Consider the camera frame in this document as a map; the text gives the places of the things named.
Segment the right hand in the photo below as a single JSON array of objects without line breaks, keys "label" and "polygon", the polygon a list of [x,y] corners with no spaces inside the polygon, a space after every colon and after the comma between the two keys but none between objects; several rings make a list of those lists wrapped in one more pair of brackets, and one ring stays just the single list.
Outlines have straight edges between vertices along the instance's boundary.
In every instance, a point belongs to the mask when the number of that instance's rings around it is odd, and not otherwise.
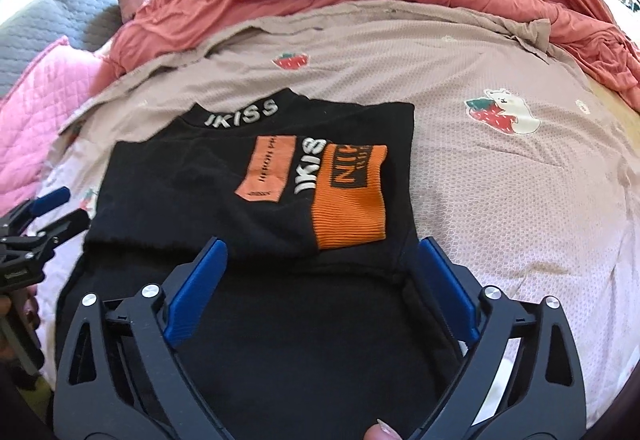
[{"label": "right hand", "polygon": [[402,438],[389,424],[377,420],[364,433],[363,440],[402,440]]}]

